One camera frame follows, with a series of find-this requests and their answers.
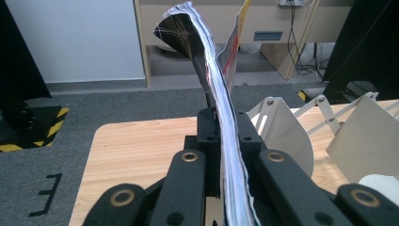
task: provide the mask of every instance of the cable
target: cable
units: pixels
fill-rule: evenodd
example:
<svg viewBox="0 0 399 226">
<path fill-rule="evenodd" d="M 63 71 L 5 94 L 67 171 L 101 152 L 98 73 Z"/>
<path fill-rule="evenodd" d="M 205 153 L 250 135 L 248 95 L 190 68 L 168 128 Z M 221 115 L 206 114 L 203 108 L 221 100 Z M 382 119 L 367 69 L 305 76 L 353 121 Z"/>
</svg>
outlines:
<svg viewBox="0 0 399 226">
<path fill-rule="evenodd" d="M 328 61 L 328 60 L 329 60 L 329 58 L 320 61 L 320 63 L 317 65 L 317 68 L 316 68 L 316 71 L 317 71 L 317 73 L 319 74 L 319 77 L 322 78 L 322 80 L 323 80 L 324 75 L 320 73 L 320 69 L 325 70 L 326 68 L 324 68 L 324 67 L 321 68 L 320 66 L 321 66 L 324 62 L 326 62 L 326 61 Z"/>
<path fill-rule="evenodd" d="M 300 74 L 300 75 L 306 75 L 306 74 L 309 74 L 309 73 L 312 73 L 312 72 L 309 72 L 309 73 L 301 73 L 301 72 L 299 71 L 298 67 L 297 67 L 297 64 L 296 64 L 296 62 L 295 62 L 295 60 L 294 60 L 293 55 L 291 54 L 290 39 L 291 39 L 291 36 L 293 36 L 294 44 L 295 44 L 295 48 L 296 48 L 296 52 L 298 53 L 298 60 L 299 60 L 299 62 L 300 62 L 299 48 L 297 47 L 296 39 L 295 39 L 295 34 L 294 34 L 295 2 L 294 2 L 294 1 L 289 1 L 289 2 L 290 2 L 290 5 L 291 5 L 291 29 L 290 29 L 290 33 L 288 34 L 288 41 L 287 41 L 288 54 L 290 55 L 291 59 L 292 59 L 293 62 L 294 62 L 296 72 L 297 72 L 298 74 Z"/>
<path fill-rule="evenodd" d="M 295 65 L 295 69 L 296 72 L 300 75 L 307 75 L 309 73 L 315 73 L 316 74 L 316 78 L 318 80 L 319 76 L 321 75 L 317 70 L 313 70 L 311 67 L 314 67 L 314 69 L 317 69 L 317 59 L 315 61 L 314 65 L 303 65 L 302 61 L 301 61 L 301 54 L 299 52 L 299 47 L 297 45 L 296 42 L 296 38 L 295 38 L 295 32 L 294 32 L 294 21 L 295 21 L 295 1 L 294 0 L 289 0 L 290 5 L 291 5 L 291 28 L 290 28 L 290 33 L 288 34 L 288 41 L 287 41 L 287 49 L 288 49 L 288 54 L 291 57 L 291 60 L 294 62 Z M 294 46 L 296 49 L 296 52 L 298 53 L 298 59 L 297 62 L 295 62 L 294 57 L 291 53 L 291 48 L 290 48 L 290 40 L 291 40 L 291 36 L 293 37 L 294 40 Z"/>
<path fill-rule="evenodd" d="M 320 58 L 323 58 L 323 48 L 322 48 L 322 44 L 319 42 L 319 48 L 320 48 Z"/>
</svg>

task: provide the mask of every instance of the book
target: book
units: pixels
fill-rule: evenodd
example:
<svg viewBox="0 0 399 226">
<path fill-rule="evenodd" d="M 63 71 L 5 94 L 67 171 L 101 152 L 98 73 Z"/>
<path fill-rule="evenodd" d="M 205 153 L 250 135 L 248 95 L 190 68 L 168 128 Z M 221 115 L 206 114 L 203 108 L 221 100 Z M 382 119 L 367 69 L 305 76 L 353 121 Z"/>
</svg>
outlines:
<svg viewBox="0 0 399 226">
<path fill-rule="evenodd" d="M 229 225 L 260 225 L 249 194 L 230 97 L 239 38 L 249 4 L 250 0 L 245 1 L 240 9 L 227 44 L 218 56 L 211 30 L 192 2 L 169 9 L 154 29 L 156 37 L 193 62 L 209 103 L 215 105 L 221 135 L 222 198 Z"/>
</svg>

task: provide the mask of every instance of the white wall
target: white wall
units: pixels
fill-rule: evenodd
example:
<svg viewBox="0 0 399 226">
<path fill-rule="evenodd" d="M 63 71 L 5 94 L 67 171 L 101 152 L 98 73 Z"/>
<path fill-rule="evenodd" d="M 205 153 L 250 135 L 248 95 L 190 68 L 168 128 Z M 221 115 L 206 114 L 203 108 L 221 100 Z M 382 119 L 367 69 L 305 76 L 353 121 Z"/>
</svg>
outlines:
<svg viewBox="0 0 399 226">
<path fill-rule="evenodd" d="M 133 0 L 6 0 L 46 83 L 144 79 Z"/>
</svg>

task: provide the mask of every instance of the light wood surface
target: light wood surface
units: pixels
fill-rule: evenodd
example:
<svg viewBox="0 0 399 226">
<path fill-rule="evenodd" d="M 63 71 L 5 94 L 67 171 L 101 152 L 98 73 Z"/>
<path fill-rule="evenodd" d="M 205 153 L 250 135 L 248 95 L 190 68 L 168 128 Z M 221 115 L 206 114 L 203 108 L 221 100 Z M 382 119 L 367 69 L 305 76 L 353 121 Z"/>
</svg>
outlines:
<svg viewBox="0 0 399 226">
<path fill-rule="evenodd" d="M 333 110 L 337 112 L 343 107 L 335 105 Z M 314 107 L 298 119 L 309 130 L 324 118 L 319 108 Z M 82 225 L 93 204 L 111 186 L 130 183 L 146 188 L 166 176 L 173 155 L 184 147 L 184 137 L 196 133 L 196 118 L 112 123 L 99 128 L 70 225 Z M 338 186 L 347 181 L 325 151 L 332 139 L 333 134 L 327 126 L 311 135 L 314 151 L 312 179 L 320 187 L 336 193 Z"/>
</svg>

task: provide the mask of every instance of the round hole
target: round hole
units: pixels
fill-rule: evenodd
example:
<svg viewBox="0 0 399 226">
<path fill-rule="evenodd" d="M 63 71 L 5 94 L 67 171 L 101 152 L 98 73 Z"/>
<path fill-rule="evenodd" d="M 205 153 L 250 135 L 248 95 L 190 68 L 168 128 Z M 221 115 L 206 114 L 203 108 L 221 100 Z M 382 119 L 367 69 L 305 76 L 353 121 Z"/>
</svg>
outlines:
<svg viewBox="0 0 399 226">
<path fill-rule="evenodd" d="M 115 207 L 127 205 L 135 198 L 135 192 L 131 189 L 123 189 L 116 191 L 110 199 L 110 202 Z"/>
<path fill-rule="evenodd" d="M 273 162 L 282 162 L 284 161 L 284 156 L 280 153 L 269 153 L 267 158 Z"/>
<path fill-rule="evenodd" d="M 181 225 L 184 221 L 184 217 L 180 213 L 172 213 L 167 218 L 168 225 Z"/>
<path fill-rule="evenodd" d="M 206 139 L 208 139 L 209 141 L 214 141 L 216 140 L 216 137 L 207 137 Z"/>
<path fill-rule="evenodd" d="M 314 218 L 320 225 L 333 225 L 334 220 L 327 214 L 325 213 L 316 213 L 314 215 Z"/>
<path fill-rule="evenodd" d="M 185 162 L 194 162 L 199 158 L 196 153 L 184 153 L 182 155 L 182 160 Z"/>
<path fill-rule="evenodd" d="M 395 208 L 394 208 L 393 206 L 391 206 L 391 205 L 388 205 L 388 206 L 387 206 L 387 210 L 393 211 L 393 210 L 395 210 Z"/>
<path fill-rule="evenodd" d="M 380 205 L 379 199 L 368 191 L 353 189 L 350 195 L 356 202 L 362 205 L 369 207 L 378 207 Z"/>
</svg>

